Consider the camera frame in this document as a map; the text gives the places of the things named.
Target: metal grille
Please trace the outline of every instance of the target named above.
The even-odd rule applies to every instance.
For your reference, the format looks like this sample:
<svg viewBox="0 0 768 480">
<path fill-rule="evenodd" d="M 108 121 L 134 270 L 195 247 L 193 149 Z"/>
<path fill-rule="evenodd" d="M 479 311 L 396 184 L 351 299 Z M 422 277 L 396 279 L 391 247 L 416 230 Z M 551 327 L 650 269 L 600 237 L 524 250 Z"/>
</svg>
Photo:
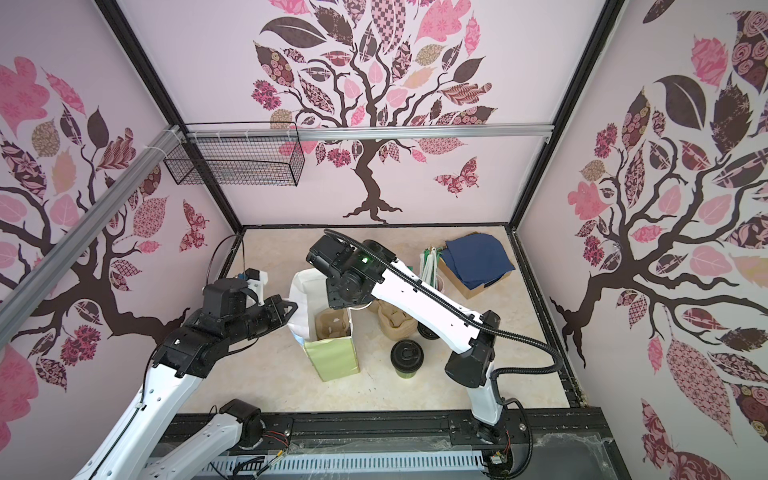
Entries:
<svg viewBox="0 0 768 480">
<path fill-rule="evenodd" d="M 276 131 L 272 136 L 197 138 L 191 134 L 188 142 L 166 156 L 165 166 L 179 185 L 202 184 L 209 177 L 221 185 L 295 187 L 304 167 L 304 153 L 296 124 L 292 125 L 285 134 Z M 198 169 L 195 161 L 203 161 L 207 168 Z"/>
</svg>

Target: cable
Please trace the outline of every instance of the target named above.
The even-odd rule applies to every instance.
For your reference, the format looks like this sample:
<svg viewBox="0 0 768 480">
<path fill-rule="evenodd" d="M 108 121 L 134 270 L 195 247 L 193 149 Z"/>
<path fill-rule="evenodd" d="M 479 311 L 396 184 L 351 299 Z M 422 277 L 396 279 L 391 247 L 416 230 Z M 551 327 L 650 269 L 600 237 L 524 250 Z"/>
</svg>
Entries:
<svg viewBox="0 0 768 480">
<path fill-rule="evenodd" d="M 525 431 L 528 432 L 528 453 L 525 455 L 525 460 L 523 460 L 523 462 L 520 464 L 517 470 L 514 470 L 513 472 L 504 473 L 504 472 L 507 472 L 507 470 L 502 470 L 502 473 L 492 473 L 490 472 L 490 468 L 488 469 L 488 472 L 483 472 L 483 475 L 485 475 L 488 478 L 493 478 L 494 480 L 509 480 L 510 478 L 516 478 L 520 476 L 520 474 L 522 474 L 522 472 L 524 472 L 525 469 L 527 469 L 528 466 L 531 464 L 531 457 L 533 456 L 533 432 L 531 431 L 531 426 L 528 424 L 528 415 L 525 413 L 525 409 L 523 408 L 523 405 L 520 403 L 519 400 L 509 399 L 506 402 L 508 404 L 514 403 L 520 409 L 520 416 L 523 419 L 523 425 L 525 426 Z"/>
</svg>

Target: marble surface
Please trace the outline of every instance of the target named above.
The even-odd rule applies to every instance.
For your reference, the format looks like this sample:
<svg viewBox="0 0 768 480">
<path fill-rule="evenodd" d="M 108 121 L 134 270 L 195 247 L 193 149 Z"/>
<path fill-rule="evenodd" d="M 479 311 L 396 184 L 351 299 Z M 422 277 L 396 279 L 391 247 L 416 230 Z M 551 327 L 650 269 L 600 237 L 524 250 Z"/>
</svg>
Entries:
<svg viewBox="0 0 768 480">
<path fill-rule="evenodd" d="M 418 269 L 419 253 L 473 231 L 498 238 L 517 266 L 504 227 L 397 227 L 339 228 L 359 241 L 373 239 L 393 251 L 407 265 Z M 309 268 L 309 248 L 323 235 L 322 229 L 248 230 L 245 236 L 247 267 L 267 271 L 265 295 L 287 296 L 294 273 Z M 230 271 L 242 268 L 241 252 Z M 519 270 L 485 292 L 465 299 L 446 282 L 445 294 L 467 307 L 494 310 L 501 328 L 544 341 L 525 283 Z M 427 340 L 418 333 L 410 338 L 424 349 L 422 368 L 411 379 L 402 379 L 389 361 L 394 342 L 384 336 L 372 309 L 353 312 L 353 342 L 360 373 L 322 382 L 301 346 L 287 328 L 263 337 L 251 349 L 219 361 L 200 388 L 187 400 L 182 412 L 208 412 L 241 399 L 264 412 L 364 411 L 468 409 L 466 389 L 443 371 L 451 354 L 441 340 Z M 551 362 L 546 353 L 521 343 L 497 339 L 495 367 L 543 366 Z M 504 375 L 499 378 L 503 396 L 516 396 L 528 408 L 568 407 L 556 373 L 543 376 Z"/>
</svg>

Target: navy blue cloth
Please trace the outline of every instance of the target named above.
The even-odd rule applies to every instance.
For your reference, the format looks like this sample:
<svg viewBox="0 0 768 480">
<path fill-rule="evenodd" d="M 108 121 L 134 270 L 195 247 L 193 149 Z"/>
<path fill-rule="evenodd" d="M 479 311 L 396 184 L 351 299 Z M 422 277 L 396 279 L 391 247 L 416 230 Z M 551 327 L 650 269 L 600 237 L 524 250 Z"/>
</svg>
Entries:
<svg viewBox="0 0 768 480">
<path fill-rule="evenodd" d="M 447 247 L 441 252 L 445 265 L 470 290 L 515 269 L 502 243 L 486 233 L 467 235 L 445 244 Z"/>
</svg>

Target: wall mural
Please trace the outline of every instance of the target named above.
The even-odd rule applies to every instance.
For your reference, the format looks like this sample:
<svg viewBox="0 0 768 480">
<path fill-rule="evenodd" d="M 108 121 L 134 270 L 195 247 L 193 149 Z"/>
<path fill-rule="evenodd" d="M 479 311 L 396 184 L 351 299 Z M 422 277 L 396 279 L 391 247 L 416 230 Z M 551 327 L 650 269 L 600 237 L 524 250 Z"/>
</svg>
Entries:
<svg viewBox="0 0 768 480">
<path fill-rule="evenodd" d="M 483 124 L 495 110 L 475 105 L 492 84 L 470 83 L 484 58 L 471 58 L 481 35 L 469 0 L 455 5 L 452 0 L 319 0 L 309 2 L 311 11 L 304 0 L 270 2 L 292 15 L 267 22 L 254 42 L 269 79 L 253 84 L 252 97 L 274 110 L 274 128 L 284 121 L 300 127 Z M 368 4 L 372 19 L 362 22 Z M 416 25 L 415 37 L 404 38 Z M 268 46 L 277 43 L 274 35 L 291 48 Z M 422 38 L 433 41 L 414 54 L 412 45 Z M 327 52 L 310 58 L 306 50 L 319 45 Z M 284 104 L 295 110 L 280 108 Z M 385 138 L 308 141 L 302 147 L 306 154 L 314 152 L 318 164 L 328 160 L 336 168 L 349 166 L 362 181 L 367 197 L 345 218 L 368 212 L 372 220 L 387 223 L 379 212 L 402 209 L 382 199 L 370 163 L 400 162 L 403 154 L 426 162 L 425 154 L 445 154 L 463 145 L 458 138 L 412 143 Z M 434 180 L 458 196 L 477 186 L 476 170 L 472 158 L 460 174 Z"/>
<path fill-rule="evenodd" d="M 672 378 L 704 415 L 733 438 L 731 392 L 743 416 L 738 421 L 751 424 L 768 442 L 768 390 L 752 384 L 768 383 L 768 374 L 749 359 L 750 352 L 764 347 L 768 333 L 740 326 L 738 316 L 724 321 L 707 311 L 731 304 L 768 315 L 764 297 L 743 298 L 733 289 L 744 283 L 768 287 L 768 257 L 753 252 L 768 246 L 768 214 L 741 218 L 748 204 L 768 202 L 768 179 L 760 179 L 768 148 L 731 154 L 746 137 L 768 131 L 768 14 L 731 15 L 737 38 L 730 62 L 726 43 L 716 38 L 695 38 L 691 52 L 698 80 L 719 88 L 715 97 L 705 94 L 696 79 L 671 74 L 656 80 L 664 86 L 665 105 L 652 106 L 641 90 L 621 132 L 615 123 L 598 132 L 597 158 L 581 170 L 585 181 L 568 194 L 574 213 L 585 220 L 575 238 L 584 242 L 583 257 L 592 268 L 586 294 L 576 310 L 551 301 L 565 320 L 566 347 L 571 337 L 586 368 L 583 330 L 604 291 L 618 289 L 616 308 L 625 309 L 628 327 L 647 321 L 647 357 L 654 371 L 663 368 L 666 350 Z M 755 117 L 747 92 L 764 105 Z M 668 121 L 702 132 L 711 141 L 696 144 L 685 136 L 667 136 Z M 641 201 L 644 191 L 652 193 Z M 684 231 L 694 223 L 707 226 L 709 233 Z M 727 256 L 726 243 L 743 254 Z M 724 277 L 732 273 L 729 278 L 735 280 L 736 272 L 742 281 Z M 674 292 L 679 286 L 698 287 L 699 294 L 680 296 Z M 718 294 L 711 293 L 716 288 Z M 669 336 L 657 328 L 662 322 L 667 322 Z M 709 353 L 708 346 L 733 352 Z M 644 421 L 650 432 L 644 435 L 647 459 L 658 468 L 665 462 L 672 466 L 670 478 L 728 478 L 701 457 L 675 452 L 645 401 Z"/>
</svg>

